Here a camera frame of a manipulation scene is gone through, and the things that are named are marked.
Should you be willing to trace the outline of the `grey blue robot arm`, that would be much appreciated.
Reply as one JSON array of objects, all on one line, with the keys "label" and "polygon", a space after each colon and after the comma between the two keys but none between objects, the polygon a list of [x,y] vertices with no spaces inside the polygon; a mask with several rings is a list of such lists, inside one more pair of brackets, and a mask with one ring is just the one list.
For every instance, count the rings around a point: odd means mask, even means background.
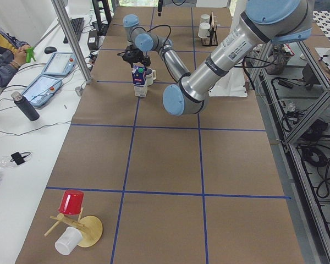
[{"label": "grey blue robot arm", "polygon": [[307,39],[312,31],[314,1],[247,1],[239,24],[193,72],[182,62],[170,40],[146,32],[139,18],[123,18],[128,47],[156,51],[176,84],[163,92],[163,106],[174,116],[197,114],[206,107],[208,92],[259,44],[283,44]]}]

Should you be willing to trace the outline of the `person's hands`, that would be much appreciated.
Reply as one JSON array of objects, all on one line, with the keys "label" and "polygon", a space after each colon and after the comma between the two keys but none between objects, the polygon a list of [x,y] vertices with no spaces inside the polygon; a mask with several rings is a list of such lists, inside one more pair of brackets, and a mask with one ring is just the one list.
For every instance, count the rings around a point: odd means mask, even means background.
[{"label": "person's hands", "polygon": [[14,61],[19,65],[23,65],[26,63],[26,50],[30,48],[30,45],[23,45],[17,49],[14,54]]}]

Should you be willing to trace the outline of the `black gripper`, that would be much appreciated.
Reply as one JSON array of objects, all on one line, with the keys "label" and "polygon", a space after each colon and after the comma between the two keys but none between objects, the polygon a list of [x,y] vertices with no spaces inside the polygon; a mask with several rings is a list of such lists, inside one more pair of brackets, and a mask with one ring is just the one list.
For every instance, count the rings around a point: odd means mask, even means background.
[{"label": "black gripper", "polygon": [[150,66],[151,60],[149,56],[144,55],[143,51],[133,46],[127,46],[125,51],[117,54],[122,57],[123,61],[128,62],[131,66],[135,63],[141,63],[143,66]]}]

